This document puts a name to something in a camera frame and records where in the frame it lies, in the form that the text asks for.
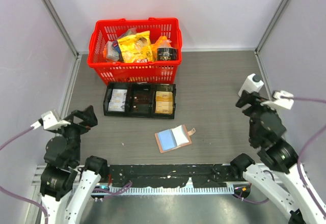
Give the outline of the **pink leather card holder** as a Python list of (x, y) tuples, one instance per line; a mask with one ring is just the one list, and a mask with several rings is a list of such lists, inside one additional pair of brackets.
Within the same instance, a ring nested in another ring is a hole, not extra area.
[(195, 128), (190, 131), (185, 125), (167, 129), (155, 134), (155, 139), (160, 153), (169, 152), (192, 144), (191, 136), (196, 132)]

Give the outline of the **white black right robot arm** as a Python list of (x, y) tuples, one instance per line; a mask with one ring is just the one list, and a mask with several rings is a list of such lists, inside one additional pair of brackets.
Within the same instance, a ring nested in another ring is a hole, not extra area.
[(234, 180), (246, 180), (258, 188), (288, 219), (289, 223), (325, 223), (325, 203), (304, 171), (301, 153), (297, 153), (283, 135), (286, 127), (278, 115), (279, 109), (292, 109), (296, 98), (285, 91), (275, 91), (268, 100), (258, 92), (243, 91), (236, 107), (249, 117), (249, 143), (258, 149), (258, 156), (276, 180), (247, 154), (230, 162)]

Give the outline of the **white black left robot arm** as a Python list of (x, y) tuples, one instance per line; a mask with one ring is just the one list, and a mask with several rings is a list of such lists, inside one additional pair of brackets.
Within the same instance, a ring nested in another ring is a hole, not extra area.
[(98, 124), (94, 107), (74, 110), (63, 119), (48, 111), (39, 122), (56, 134), (46, 144), (46, 167), (40, 178), (43, 223), (79, 223), (96, 184), (109, 175), (107, 160), (97, 156), (88, 157), (78, 171), (81, 135)]

